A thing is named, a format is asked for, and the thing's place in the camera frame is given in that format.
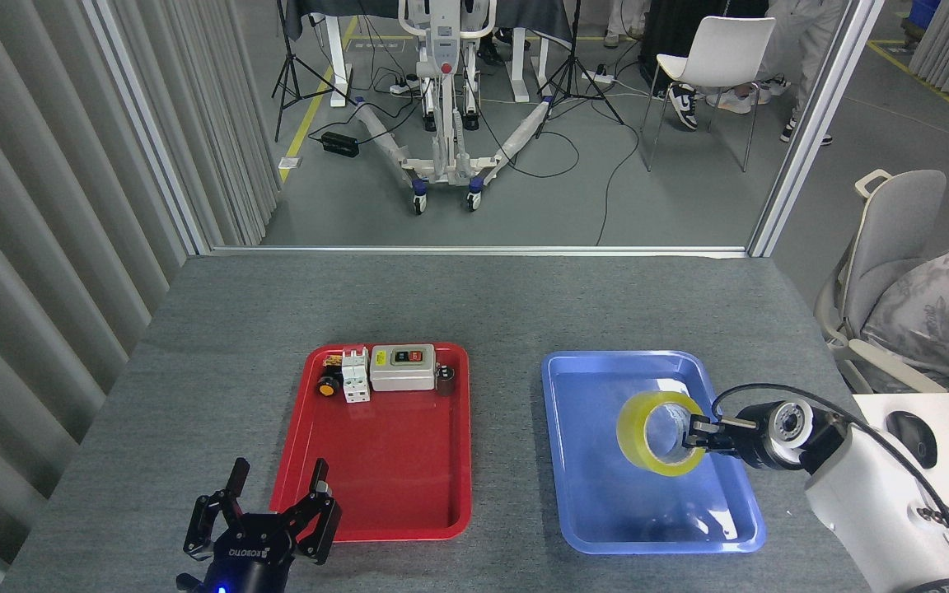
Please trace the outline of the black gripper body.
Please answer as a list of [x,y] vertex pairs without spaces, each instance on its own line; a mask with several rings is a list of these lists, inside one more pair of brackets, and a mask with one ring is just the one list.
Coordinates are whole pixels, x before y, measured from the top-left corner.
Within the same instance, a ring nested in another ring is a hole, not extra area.
[[755,424],[752,429],[741,429],[735,437],[738,457],[751,468],[781,470],[781,465],[769,444],[768,435],[769,415],[779,405],[780,402],[758,403],[746,406],[736,414],[737,419]]
[[290,516],[241,516],[213,544],[206,577],[196,592],[283,592],[302,528]]

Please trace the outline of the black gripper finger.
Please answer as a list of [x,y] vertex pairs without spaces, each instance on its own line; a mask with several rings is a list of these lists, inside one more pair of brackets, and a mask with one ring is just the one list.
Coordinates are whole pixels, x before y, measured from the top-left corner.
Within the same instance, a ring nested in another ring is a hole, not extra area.
[[683,446],[695,450],[701,448],[708,453],[737,455],[734,439],[727,434],[689,434],[683,439]]
[[325,459],[317,459],[309,492],[283,513],[288,553],[305,556],[315,564],[327,562],[342,518],[342,509],[327,482],[329,469]]
[[739,419],[734,417],[723,417],[718,421],[712,421],[701,414],[693,414],[690,417],[690,432],[692,434],[723,434],[724,432],[752,431],[756,432],[760,425],[756,421],[749,419]]
[[245,458],[236,458],[226,487],[218,489],[212,495],[197,497],[184,541],[184,552],[192,559],[202,562],[208,558],[207,549],[211,547],[211,533],[219,514],[226,519],[227,529],[233,530],[235,538],[247,537],[247,530],[241,521],[244,513],[238,498],[247,481],[249,470],[250,465]]

